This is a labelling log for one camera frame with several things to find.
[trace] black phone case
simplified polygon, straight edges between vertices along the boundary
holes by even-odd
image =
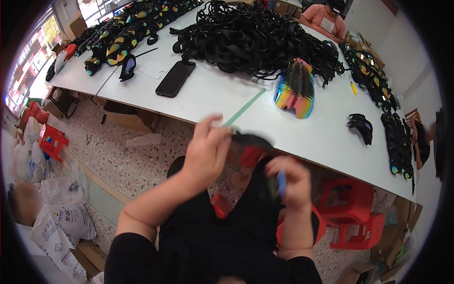
[[[195,68],[195,63],[185,65],[182,61],[178,61],[156,88],[156,94],[168,98],[176,97]]]

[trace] plastic wrapper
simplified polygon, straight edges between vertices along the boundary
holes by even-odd
[[[86,190],[84,190],[80,182],[72,181],[65,176],[41,181],[39,194],[43,204],[71,205],[87,203]]]
[[[60,70],[62,70],[62,68],[64,67],[64,59],[66,57],[66,55],[68,55],[68,52],[66,50],[62,50],[58,56],[57,56],[57,59],[55,60],[55,73],[57,74],[58,72],[60,72]]]

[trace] stack of goggle lenses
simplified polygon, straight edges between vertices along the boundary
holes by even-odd
[[[295,58],[281,75],[274,102],[282,110],[294,110],[299,119],[307,118],[314,108],[312,66]]]

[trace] black t-shirt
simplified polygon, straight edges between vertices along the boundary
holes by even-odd
[[[424,165],[424,163],[427,161],[427,159],[430,156],[430,145],[427,144],[425,141],[424,125],[422,125],[418,121],[415,121],[415,126],[416,126],[416,130],[418,131],[419,158],[421,159],[421,162]],[[416,148],[413,148],[413,150],[415,151],[415,160],[416,160]]]
[[[222,275],[247,284],[321,284],[307,257],[288,261],[267,252],[248,233],[232,227],[187,225],[159,244],[124,233],[115,237],[105,265],[105,283],[215,284]]]

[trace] wooden chair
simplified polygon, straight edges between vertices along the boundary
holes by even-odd
[[[410,118],[413,118],[415,121],[422,123],[421,117],[419,116],[418,109],[414,109],[405,115],[405,120],[407,121],[408,126],[410,126]]]

